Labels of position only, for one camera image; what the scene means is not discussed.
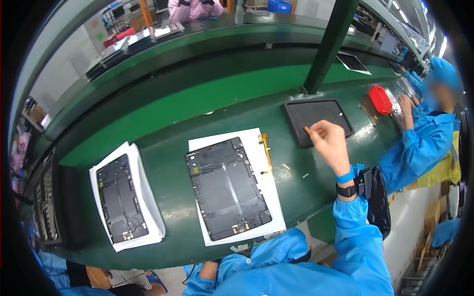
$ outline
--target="blue anti-static wrist strap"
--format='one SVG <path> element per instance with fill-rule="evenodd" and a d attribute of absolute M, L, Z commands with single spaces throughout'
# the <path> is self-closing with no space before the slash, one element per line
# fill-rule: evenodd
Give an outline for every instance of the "blue anti-static wrist strap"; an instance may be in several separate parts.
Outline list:
<path fill-rule="evenodd" d="M 354 174 L 354 170 L 357 172 L 357 176 L 359 175 L 359 171 L 363 170 L 365 166 L 363 164 L 358 163 L 355 167 L 351 165 L 351 171 L 344 176 L 336 176 L 336 182 L 339 184 L 344 184 L 349 182 L 350 180 L 354 179 L 356 176 Z"/>
<path fill-rule="evenodd" d="M 349 182 L 350 180 L 354 179 L 355 176 L 354 176 L 354 171 L 352 170 L 352 166 L 351 166 L 351 171 L 347 174 L 345 174 L 344 176 L 336 176 L 336 182 L 339 183 L 339 184 L 344 184 L 344 183 L 347 183 Z"/>

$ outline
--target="blue slipper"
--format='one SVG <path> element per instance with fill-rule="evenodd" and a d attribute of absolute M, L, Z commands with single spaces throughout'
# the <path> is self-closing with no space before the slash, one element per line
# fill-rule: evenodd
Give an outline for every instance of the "blue slipper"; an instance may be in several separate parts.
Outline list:
<path fill-rule="evenodd" d="M 168 289 L 163 285 L 163 283 L 161 282 L 160 278 L 156 275 L 156 273 L 154 273 L 152 270 L 147 270 L 147 271 L 151 272 L 151 275 L 146 276 L 150 284 L 151 283 L 160 284 L 163 287 L 164 291 L 168 293 Z"/>

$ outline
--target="pink jacket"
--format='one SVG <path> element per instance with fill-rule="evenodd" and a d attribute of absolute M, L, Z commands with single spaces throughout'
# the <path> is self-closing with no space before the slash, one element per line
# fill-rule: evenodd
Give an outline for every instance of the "pink jacket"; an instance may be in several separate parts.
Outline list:
<path fill-rule="evenodd" d="M 180 5 L 180 0 L 168 0 L 170 21 L 184 23 L 198 17 L 218 17 L 224 11 L 219 0 L 213 0 L 214 5 L 202 4 L 199 0 L 185 0 L 191 5 Z"/>

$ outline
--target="black rubber mat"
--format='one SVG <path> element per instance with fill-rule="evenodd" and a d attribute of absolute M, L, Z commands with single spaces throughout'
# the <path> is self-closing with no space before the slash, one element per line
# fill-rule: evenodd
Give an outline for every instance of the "black rubber mat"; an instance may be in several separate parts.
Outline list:
<path fill-rule="evenodd" d="M 327 120 L 344 128 L 346 138 L 354 129 L 344 111 L 336 100 L 306 99 L 287 101 L 282 105 L 296 144 L 300 148 L 312 147 L 313 144 L 304 127 L 310 127 L 320 120 Z"/>

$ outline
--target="circuit board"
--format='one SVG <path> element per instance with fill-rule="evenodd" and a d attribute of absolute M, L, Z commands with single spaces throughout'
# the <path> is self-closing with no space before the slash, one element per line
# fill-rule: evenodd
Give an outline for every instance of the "circuit board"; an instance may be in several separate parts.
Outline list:
<path fill-rule="evenodd" d="M 185 158 L 211 240 L 230 237 L 272 220 L 239 137 L 189 152 Z"/>
<path fill-rule="evenodd" d="M 126 154 L 96 172 L 100 202 L 113 243 L 148 234 Z"/>

